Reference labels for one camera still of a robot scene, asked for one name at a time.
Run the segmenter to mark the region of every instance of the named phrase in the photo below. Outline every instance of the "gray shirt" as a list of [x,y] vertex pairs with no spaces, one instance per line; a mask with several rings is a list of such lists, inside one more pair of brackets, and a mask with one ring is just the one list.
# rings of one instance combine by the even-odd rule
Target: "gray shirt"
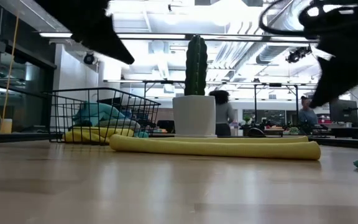
[[234,110],[230,103],[216,105],[216,124],[230,124],[234,121]]
[[318,123],[317,116],[312,109],[308,109],[308,110],[300,109],[299,120],[301,122],[308,123],[309,125],[315,125]]

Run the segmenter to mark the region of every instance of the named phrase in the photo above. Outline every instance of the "person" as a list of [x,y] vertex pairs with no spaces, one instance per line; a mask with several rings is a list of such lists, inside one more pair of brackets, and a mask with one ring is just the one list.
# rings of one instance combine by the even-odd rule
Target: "person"
[[230,136],[229,124],[234,121],[234,110],[229,103],[229,93],[224,90],[215,90],[209,93],[215,96],[216,104],[216,129],[217,136]]
[[318,123],[317,116],[314,113],[314,111],[309,107],[310,100],[307,97],[302,96],[301,103],[302,103],[302,108],[299,110],[300,122],[306,123],[310,126],[316,125]]

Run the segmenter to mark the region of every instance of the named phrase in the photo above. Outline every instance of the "ceiling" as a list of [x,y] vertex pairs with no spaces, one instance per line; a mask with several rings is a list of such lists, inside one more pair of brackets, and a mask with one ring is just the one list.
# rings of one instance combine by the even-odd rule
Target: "ceiling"
[[[33,0],[20,0],[20,17],[39,32],[69,32],[48,15]],[[16,1],[0,0],[0,5],[16,13]],[[262,7],[249,7],[241,0],[218,0],[209,6],[200,6],[199,0],[115,0],[110,1],[107,14],[112,14],[114,29],[118,33],[191,33],[191,34],[263,34],[258,28],[259,14],[271,0],[264,0]],[[286,0],[265,19],[278,29],[302,29],[297,13],[310,1]],[[84,55],[86,48],[70,39],[51,39],[65,44],[65,49]],[[126,80],[185,79],[186,49],[184,40],[125,40],[125,46],[134,56],[132,65],[122,64],[122,76]],[[298,63],[288,63],[289,50],[307,44],[274,44],[263,42],[207,41],[208,81],[317,83],[320,67],[313,51]],[[99,55],[100,60],[112,60]],[[209,90],[223,88],[211,86]]]

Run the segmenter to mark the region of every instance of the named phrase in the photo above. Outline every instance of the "wire basket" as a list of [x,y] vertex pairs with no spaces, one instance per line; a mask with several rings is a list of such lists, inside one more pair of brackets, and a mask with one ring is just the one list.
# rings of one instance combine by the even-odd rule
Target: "wire basket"
[[153,135],[157,103],[113,88],[79,88],[45,92],[50,96],[49,141],[109,143],[112,134]]

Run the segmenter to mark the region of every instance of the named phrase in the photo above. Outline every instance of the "yellow foam tube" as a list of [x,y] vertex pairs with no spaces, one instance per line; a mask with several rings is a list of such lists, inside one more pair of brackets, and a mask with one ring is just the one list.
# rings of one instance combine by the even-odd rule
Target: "yellow foam tube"
[[119,136],[110,138],[110,147],[119,152],[149,152],[197,156],[231,156],[270,159],[318,160],[321,155],[316,142],[296,143],[205,143],[141,139]]
[[66,132],[62,139],[65,142],[106,142],[113,134],[121,134],[124,136],[133,136],[134,132],[130,129],[119,128],[98,128],[98,127],[74,127],[71,131]]
[[206,143],[296,143],[308,142],[306,136],[296,138],[154,138],[158,141],[206,142]]

